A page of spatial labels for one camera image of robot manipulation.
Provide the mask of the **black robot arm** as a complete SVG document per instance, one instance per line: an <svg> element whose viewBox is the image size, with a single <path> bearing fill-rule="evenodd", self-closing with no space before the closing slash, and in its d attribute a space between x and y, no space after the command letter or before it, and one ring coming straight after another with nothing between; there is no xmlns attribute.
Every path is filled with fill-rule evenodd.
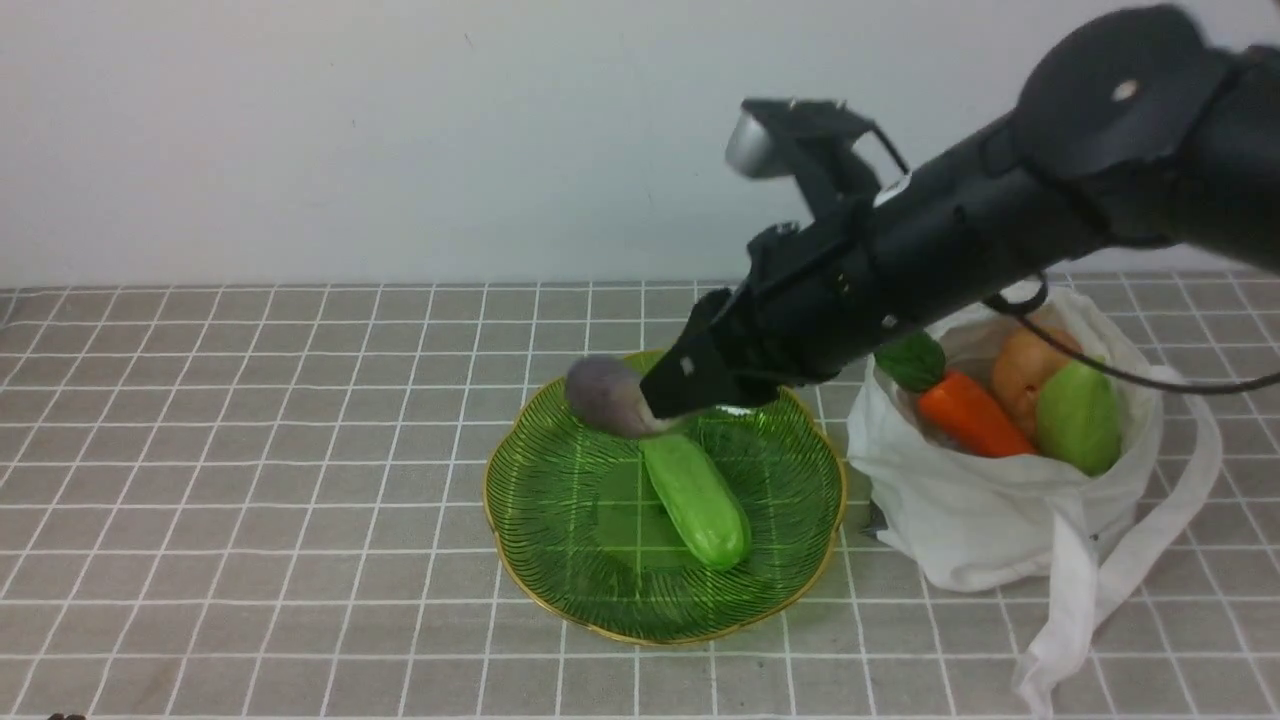
<svg viewBox="0 0 1280 720"><path fill-rule="evenodd" d="M1277 270L1277 47L1208 45L1171 4L1100 15L1037 64L1012 110L881 188L854 151L879 127L829 100L753 97L726 150L791 177L812 213L748 246L640 388L660 419L758 407L822 383L1009 286L1105 249Z"/></svg>

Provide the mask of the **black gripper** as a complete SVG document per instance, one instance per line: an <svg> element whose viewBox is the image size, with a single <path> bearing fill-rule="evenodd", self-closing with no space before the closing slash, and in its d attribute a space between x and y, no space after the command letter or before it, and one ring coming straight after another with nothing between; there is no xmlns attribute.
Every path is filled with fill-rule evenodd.
<svg viewBox="0 0 1280 720"><path fill-rule="evenodd" d="M856 205L801 231L763 231L748 255L748 275L704 293L690 333L643 375L653 416L768 404L936 318L922 296L936 259L932 211Z"/></svg>

